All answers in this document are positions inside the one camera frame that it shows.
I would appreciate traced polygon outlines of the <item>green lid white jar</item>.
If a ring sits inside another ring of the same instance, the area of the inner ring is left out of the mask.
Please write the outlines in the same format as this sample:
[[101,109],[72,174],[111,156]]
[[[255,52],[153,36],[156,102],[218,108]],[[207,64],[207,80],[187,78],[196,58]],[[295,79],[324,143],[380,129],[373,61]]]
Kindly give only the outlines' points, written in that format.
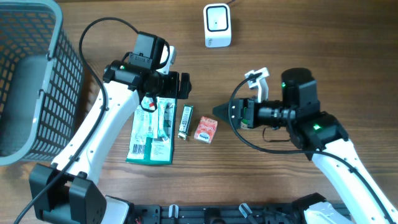
[[241,115],[241,129],[248,129],[248,121],[245,118],[245,114],[246,114],[246,107],[243,108],[243,112]]

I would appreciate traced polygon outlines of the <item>red and white tissue pack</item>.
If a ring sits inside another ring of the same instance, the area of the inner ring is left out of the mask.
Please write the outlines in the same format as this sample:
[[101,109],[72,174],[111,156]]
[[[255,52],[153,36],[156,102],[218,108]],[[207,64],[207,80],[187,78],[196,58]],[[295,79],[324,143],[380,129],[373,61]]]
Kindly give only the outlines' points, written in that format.
[[215,136],[218,122],[202,116],[194,134],[196,140],[210,144]]

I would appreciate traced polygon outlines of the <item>green 3M sponge package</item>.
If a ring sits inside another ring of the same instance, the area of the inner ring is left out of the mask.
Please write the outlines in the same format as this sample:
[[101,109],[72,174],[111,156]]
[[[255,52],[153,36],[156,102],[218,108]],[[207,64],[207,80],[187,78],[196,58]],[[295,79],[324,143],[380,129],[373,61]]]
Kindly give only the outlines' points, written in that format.
[[134,112],[126,162],[146,166],[171,165],[177,100],[144,98]]

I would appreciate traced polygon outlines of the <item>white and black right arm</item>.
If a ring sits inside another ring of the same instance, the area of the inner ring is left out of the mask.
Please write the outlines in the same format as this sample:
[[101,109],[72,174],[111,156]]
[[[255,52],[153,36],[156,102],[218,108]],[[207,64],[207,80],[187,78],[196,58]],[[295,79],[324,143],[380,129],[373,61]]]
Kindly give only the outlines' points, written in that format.
[[338,192],[356,223],[397,223],[397,209],[384,195],[359,159],[343,125],[321,111],[317,81],[307,68],[290,68],[281,75],[282,100],[269,100],[267,68],[251,70],[242,84],[257,90],[252,98],[237,98],[236,87],[228,102],[213,108],[213,115],[226,121],[233,133],[247,146],[261,152],[279,150],[259,147],[238,133],[267,126],[286,128],[289,142],[296,148],[285,154],[304,154],[326,176]]

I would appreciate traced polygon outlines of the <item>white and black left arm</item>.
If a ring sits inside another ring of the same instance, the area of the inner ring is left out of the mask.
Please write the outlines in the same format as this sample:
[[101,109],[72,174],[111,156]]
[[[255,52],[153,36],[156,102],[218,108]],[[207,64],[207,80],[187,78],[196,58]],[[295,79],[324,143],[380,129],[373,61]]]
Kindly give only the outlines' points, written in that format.
[[97,184],[121,128],[143,101],[186,99],[187,73],[170,70],[174,48],[163,38],[138,33],[132,52],[104,70],[99,95],[63,151],[29,177],[34,213],[48,223],[133,223],[134,204],[105,196]]

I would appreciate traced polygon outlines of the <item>white barcode scanner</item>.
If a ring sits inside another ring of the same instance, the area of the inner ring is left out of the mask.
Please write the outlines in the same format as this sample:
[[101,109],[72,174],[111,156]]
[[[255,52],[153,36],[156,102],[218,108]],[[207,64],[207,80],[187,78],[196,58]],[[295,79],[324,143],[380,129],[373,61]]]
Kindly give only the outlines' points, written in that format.
[[205,46],[228,47],[232,41],[231,13],[225,3],[208,4],[203,9]]

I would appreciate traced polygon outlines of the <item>grey plastic mesh basket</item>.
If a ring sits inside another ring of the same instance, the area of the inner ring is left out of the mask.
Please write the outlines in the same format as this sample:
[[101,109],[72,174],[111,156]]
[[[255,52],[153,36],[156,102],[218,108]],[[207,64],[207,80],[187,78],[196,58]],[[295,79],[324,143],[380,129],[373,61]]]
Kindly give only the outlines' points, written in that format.
[[75,130],[84,71],[55,1],[1,1],[1,165],[52,161]]

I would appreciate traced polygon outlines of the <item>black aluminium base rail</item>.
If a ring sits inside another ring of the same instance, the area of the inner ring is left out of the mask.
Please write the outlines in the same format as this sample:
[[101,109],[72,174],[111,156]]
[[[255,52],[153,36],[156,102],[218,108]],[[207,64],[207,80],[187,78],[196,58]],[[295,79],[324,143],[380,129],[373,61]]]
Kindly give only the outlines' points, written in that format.
[[183,206],[135,205],[134,223],[305,223],[290,203],[249,205],[245,215],[239,205]]

